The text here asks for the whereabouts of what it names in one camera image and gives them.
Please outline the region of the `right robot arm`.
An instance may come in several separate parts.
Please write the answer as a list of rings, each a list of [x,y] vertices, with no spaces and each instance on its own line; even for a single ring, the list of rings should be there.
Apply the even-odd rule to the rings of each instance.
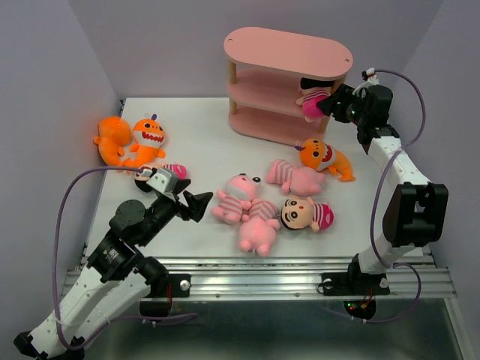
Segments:
[[[398,132],[388,123],[392,91],[383,85],[354,89],[341,85],[318,107],[336,121],[353,123],[357,140],[382,171],[379,183],[392,195],[382,217],[379,235],[356,254],[345,272],[320,275],[318,293],[325,296],[387,295],[386,272],[401,258],[440,239],[449,191],[429,180],[410,159]]]

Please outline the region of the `pink plush with face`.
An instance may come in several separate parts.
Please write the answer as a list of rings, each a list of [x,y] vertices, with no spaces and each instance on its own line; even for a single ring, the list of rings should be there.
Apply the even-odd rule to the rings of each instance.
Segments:
[[[260,177],[250,177],[245,173],[233,176],[226,183],[224,190],[217,191],[219,204],[211,210],[211,213],[227,224],[238,223],[243,214],[251,208],[261,182]]]

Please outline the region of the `boy doll pink pants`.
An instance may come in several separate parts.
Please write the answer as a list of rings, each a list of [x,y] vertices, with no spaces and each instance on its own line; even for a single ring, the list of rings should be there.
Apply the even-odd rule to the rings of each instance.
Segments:
[[[322,81],[306,77],[301,78],[299,84],[301,97],[298,98],[295,103],[301,106],[306,122],[312,123],[324,116],[323,111],[317,106],[317,103],[331,95],[333,85],[333,81]]]
[[[315,233],[328,229],[335,221],[335,214],[329,203],[315,202],[296,196],[287,198],[280,210],[280,222],[288,230],[311,228]]]
[[[177,163],[145,163],[134,176],[134,183],[138,189],[144,193],[152,192],[152,188],[147,184],[147,181],[160,169],[165,168],[174,172],[179,179],[186,179],[188,171],[185,166]]]

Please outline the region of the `pink striped plush upper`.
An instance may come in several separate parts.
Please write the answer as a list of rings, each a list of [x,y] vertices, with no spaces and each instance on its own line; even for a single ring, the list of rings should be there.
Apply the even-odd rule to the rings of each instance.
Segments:
[[[280,185],[285,195],[310,197],[323,191],[325,176],[310,167],[299,167],[286,160],[277,159],[268,168],[265,181]]]

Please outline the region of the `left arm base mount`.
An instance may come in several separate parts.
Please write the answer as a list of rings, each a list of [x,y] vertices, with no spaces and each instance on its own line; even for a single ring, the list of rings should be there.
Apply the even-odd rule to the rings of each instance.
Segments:
[[[170,317],[173,315],[173,300],[190,296],[191,274],[173,273],[153,283],[147,295],[139,301],[138,315],[141,318]]]

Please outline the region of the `orange shark plush left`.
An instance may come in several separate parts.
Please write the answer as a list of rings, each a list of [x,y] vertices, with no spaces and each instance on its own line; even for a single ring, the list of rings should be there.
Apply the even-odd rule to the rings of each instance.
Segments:
[[[149,118],[139,120],[133,126],[132,133],[133,144],[130,146],[129,151],[135,157],[128,157],[124,161],[125,167],[140,168],[145,164],[153,163],[157,158],[166,157],[166,153],[162,148],[166,134],[157,122],[155,113]]]

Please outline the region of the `plain orange plush toy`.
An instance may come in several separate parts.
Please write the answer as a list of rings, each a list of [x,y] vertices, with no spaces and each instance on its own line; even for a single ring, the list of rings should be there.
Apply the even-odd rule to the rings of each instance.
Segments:
[[[131,127],[123,118],[110,116],[100,120],[93,142],[106,165],[122,167],[124,147],[131,143],[132,137]]]

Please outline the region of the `orange shark plush right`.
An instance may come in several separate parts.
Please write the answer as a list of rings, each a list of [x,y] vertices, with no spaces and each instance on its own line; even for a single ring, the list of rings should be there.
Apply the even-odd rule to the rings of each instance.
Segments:
[[[338,151],[321,139],[310,138],[303,143],[297,142],[294,149],[299,154],[301,163],[317,172],[328,170],[332,175],[340,176],[341,182],[356,180],[353,168],[341,151]]]

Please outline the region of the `orange shark plush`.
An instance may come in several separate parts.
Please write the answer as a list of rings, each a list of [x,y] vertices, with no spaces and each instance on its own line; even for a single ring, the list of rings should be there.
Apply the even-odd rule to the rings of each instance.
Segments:
[[[356,180],[353,168],[341,151],[338,151],[321,139],[310,138],[303,143],[297,142],[294,149],[299,154],[301,163],[317,172],[328,170],[332,175],[340,176],[341,182]]]
[[[140,168],[145,164],[153,163],[157,158],[166,157],[166,153],[162,148],[166,134],[157,122],[155,113],[149,118],[139,120],[133,126],[132,133],[133,144],[130,146],[129,151],[135,157],[128,157],[124,161],[125,167]]]

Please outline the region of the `aluminium rail frame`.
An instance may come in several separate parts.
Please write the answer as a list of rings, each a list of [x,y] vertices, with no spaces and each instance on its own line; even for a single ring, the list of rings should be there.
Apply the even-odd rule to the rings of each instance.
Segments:
[[[187,166],[190,191],[216,191],[236,173],[262,179],[269,161],[296,159],[287,145],[236,133],[226,98],[128,98],[131,124],[153,113],[171,136],[169,159]],[[447,268],[430,248],[402,259],[421,275],[421,300],[403,319],[364,324],[346,314],[343,298],[317,292],[324,272],[344,272],[369,245],[368,225],[380,171],[356,142],[352,125],[333,121],[328,143],[355,166],[357,181],[328,177],[320,201],[331,202],[333,228],[317,237],[281,230],[267,258],[237,250],[237,227],[207,212],[201,223],[173,220],[142,249],[174,274],[190,275],[187,298],[173,297],[172,314],[198,313],[183,326],[153,328],[130,320],[113,325],[85,359],[479,359],[461,316]]]

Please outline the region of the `pink striped plush lower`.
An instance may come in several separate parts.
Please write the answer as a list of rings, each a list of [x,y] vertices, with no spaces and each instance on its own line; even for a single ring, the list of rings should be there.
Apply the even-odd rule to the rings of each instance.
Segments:
[[[254,199],[251,208],[242,215],[242,225],[238,231],[238,249],[241,252],[254,252],[267,257],[276,242],[280,229],[279,209],[266,199]]]

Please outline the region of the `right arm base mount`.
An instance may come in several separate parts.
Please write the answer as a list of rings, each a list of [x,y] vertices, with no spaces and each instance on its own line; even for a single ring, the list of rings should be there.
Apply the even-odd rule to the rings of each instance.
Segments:
[[[376,296],[390,294],[385,274],[360,274],[352,279],[346,272],[327,272],[320,275],[316,291],[324,296],[345,297],[343,306],[348,315],[372,320],[377,311]]]

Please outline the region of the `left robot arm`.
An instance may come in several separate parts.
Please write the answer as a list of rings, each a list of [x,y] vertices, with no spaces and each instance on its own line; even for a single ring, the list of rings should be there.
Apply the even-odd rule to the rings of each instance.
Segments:
[[[33,359],[81,359],[84,348],[107,326],[122,321],[122,313],[146,295],[160,295],[168,271],[146,246],[175,217],[200,222],[213,197],[186,190],[190,179],[162,169],[147,178],[157,198],[145,207],[136,199],[124,201],[109,221],[109,231],[87,259],[75,284],[63,299],[54,300],[52,313],[35,329],[13,343]]]

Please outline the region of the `pink three-tier shelf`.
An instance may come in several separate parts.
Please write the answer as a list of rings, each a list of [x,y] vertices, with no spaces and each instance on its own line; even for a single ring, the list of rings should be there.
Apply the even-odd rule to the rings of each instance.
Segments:
[[[324,137],[329,119],[307,122],[298,99],[303,78],[336,89],[353,66],[342,43],[323,37],[260,27],[230,32],[223,42],[228,58],[229,124],[239,134],[293,145]]]

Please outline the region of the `pink striped plush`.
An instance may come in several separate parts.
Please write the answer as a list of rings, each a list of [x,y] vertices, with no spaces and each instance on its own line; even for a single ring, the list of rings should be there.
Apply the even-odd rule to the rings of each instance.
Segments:
[[[267,257],[276,242],[280,229],[279,209],[266,199],[254,199],[251,208],[242,215],[242,225],[238,231],[238,249],[241,252],[254,252]]]
[[[265,181],[280,185],[285,195],[310,197],[323,191],[325,176],[310,167],[299,167],[286,160],[277,159],[268,168]]]

